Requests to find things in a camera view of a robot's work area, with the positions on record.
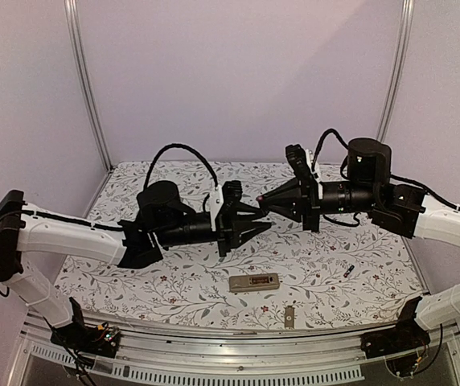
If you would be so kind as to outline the white remote control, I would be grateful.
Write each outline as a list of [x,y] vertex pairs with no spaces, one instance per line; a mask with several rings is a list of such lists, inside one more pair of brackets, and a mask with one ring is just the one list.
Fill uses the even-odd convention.
[[232,293],[278,290],[280,281],[276,273],[239,275],[231,276],[228,279],[228,286]]

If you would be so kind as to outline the remote battery cover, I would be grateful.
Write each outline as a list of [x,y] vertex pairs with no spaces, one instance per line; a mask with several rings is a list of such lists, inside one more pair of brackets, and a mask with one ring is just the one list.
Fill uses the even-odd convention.
[[293,306],[287,306],[284,313],[285,329],[294,329],[295,324],[295,309]]

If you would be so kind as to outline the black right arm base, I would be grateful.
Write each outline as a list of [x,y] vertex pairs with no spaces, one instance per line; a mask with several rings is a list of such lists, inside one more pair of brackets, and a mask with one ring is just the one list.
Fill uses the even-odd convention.
[[[426,353],[430,344],[429,333],[415,321],[416,308],[421,300],[422,296],[418,296],[407,301],[394,326],[364,333],[360,336],[360,349],[368,359],[399,354],[418,348],[422,348],[423,352]],[[389,359],[387,367],[394,376],[414,376],[422,360],[422,354],[413,352],[405,358]]]

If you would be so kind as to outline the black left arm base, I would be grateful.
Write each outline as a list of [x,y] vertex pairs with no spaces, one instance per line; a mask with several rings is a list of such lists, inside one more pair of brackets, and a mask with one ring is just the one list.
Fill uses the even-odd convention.
[[121,341],[120,329],[103,322],[98,326],[88,326],[80,304],[69,298],[72,305],[72,319],[62,327],[52,327],[51,342],[80,353],[115,358]]

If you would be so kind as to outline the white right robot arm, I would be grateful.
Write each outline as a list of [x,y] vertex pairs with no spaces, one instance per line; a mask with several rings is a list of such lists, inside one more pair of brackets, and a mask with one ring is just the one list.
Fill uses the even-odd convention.
[[298,329],[343,329],[392,323],[409,299],[460,283],[460,247],[439,240],[404,239],[365,216],[357,228],[324,220],[319,232],[270,216],[261,237],[283,281],[278,300],[268,300],[260,319],[293,305]]

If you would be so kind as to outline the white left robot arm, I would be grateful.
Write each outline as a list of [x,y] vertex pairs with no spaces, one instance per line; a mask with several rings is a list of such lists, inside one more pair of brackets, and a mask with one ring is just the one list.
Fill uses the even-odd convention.
[[242,186],[234,180],[215,186],[209,210],[185,204],[178,186],[167,180],[152,183],[137,196],[134,220],[115,225],[96,223],[45,211],[9,191],[0,202],[0,283],[14,291],[75,349],[92,342],[80,306],[56,291],[49,280],[24,258],[24,253],[55,253],[85,257],[121,269],[144,269],[162,259],[172,246],[215,242],[225,257],[270,229],[267,213],[242,202]]

